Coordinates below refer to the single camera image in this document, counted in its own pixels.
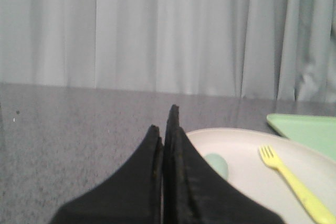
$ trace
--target plastic fork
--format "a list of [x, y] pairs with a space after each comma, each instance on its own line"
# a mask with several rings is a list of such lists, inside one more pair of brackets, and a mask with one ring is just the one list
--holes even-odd
[[287, 181], [297, 198], [318, 224], [336, 224], [336, 217], [327, 207], [283, 164], [280, 157], [269, 145], [259, 148], [262, 161], [277, 170]]

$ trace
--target fork handle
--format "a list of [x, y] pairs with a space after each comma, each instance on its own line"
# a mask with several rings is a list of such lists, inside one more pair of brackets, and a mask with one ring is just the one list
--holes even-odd
[[278, 171], [285, 178], [305, 210], [316, 223], [336, 224], [336, 217], [285, 165], [280, 166]]

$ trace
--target white plate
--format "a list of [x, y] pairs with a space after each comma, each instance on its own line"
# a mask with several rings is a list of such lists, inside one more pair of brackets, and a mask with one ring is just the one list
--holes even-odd
[[241, 129], [214, 128], [187, 133], [202, 156], [221, 155], [228, 182], [273, 210], [287, 224], [314, 224], [282, 177], [268, 168], [258, 147], [272, 145], [283, 162], [336, 215], [336, 162], [285, 138]]

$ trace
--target green tray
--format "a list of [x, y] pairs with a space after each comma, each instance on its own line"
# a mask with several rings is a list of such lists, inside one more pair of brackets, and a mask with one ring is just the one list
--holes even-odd
[[336, 161], [336, 118], [269, 114], [268, 124], [281, 136], [306, 145]]

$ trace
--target curtain fold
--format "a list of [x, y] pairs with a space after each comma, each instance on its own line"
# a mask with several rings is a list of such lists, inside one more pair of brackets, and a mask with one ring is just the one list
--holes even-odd
[[0, 0], [0, 81], [336, 102], [335, 0]]

